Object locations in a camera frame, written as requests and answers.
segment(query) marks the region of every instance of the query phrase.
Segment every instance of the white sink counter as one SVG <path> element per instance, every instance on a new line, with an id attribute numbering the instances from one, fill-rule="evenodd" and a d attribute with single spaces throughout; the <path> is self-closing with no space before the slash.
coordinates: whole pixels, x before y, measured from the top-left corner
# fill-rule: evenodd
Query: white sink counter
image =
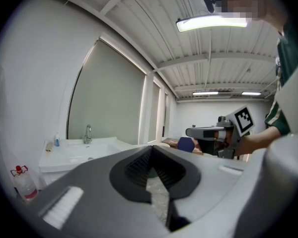
<path id="1" fill-rule="evenodd" d="M 121 151 L 138 147 L 118 140 L 116 137 L 93 139 L 84 144 L 81 139 L 60 140 L 60 146 L 53 146 L 51 152 L 45 150 L 39 162 L 41 172 L 60 172 L 72 170 L 89 159 L 98 159 Z"/>

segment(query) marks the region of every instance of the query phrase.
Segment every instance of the fluorescent light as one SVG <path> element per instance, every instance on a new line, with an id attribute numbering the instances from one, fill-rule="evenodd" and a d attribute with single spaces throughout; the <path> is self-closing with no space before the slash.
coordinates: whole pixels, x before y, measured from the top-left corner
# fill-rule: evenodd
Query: fluorescent light
<path id="1" fill-rule="evenodd" d="M 215 95 L 218 93 L 219 92 L 196 92 L 196 93 L 193 93 L 193 95 Z"/>
<path id="2" fill-rule="evenodd" d="M 258 96 L 258 95 L 261 95 L 261 93 L 258 93 L 258 92 L 242 92 L 242 95 L 255 95 L 255 96 Z"/>
<path id="3" fill-rule="evenodd" d="M 246 18 L 226 18 L 220 15 L 207 15 L 187 18 L 176 22 L 179 32 L 184 32 L 201 27 L 211 26 L 237 26 L 246 27 Z"/>

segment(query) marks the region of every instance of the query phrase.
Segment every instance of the plastic bottle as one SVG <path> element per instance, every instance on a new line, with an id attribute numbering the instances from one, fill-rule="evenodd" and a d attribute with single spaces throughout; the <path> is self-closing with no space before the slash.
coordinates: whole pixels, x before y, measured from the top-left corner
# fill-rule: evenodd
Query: plastic bottle
<path id="1" fill-rule="evenodd" d="M 59 136 L 58 132 L 55 135 L 54 145 L 55 146 L 60 146 L 60 136 Z"/>
<path id="2" fill-rule="evenodd" d="M 16 170 L 11 170 L 14 176 L 15 186 L 19 194 L 27 202 L 33 200 L 38 194 L 38 190 L 30 176 L 26 166 L 16 166 Z"/>

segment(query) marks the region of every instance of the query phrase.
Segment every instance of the faucet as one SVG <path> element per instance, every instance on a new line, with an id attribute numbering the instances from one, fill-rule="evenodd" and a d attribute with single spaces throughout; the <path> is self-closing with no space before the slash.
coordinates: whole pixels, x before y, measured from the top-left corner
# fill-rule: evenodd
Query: faucet
<path id="1" fill-rule="evenodd" d="M 91 142 L 91 138 L 87 136 L 88 132 L 91 132 L 90 125 L 86 126 L 85 137 L 84 137 L 84 144 L 89 144 Z"/>

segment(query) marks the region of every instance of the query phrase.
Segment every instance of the wooden surface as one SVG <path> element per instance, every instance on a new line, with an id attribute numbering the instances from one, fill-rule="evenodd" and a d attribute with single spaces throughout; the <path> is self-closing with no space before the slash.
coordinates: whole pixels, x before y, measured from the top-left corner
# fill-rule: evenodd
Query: wooden surface
<path id="1" fill-rule="evenodd" d="M 168 137 L 163 140 L 162 143 L 168 144 L 171 148 L 177 149 L 179 140 L 180 139 Z M 193 140 L 193 143 L 194 145 L 197 145 L 198 142 L 196 140 Z M 201 150 L 196 147 L 194 148 L 193 153 L 203 155 L 203 152 L 201 152 Z"/>

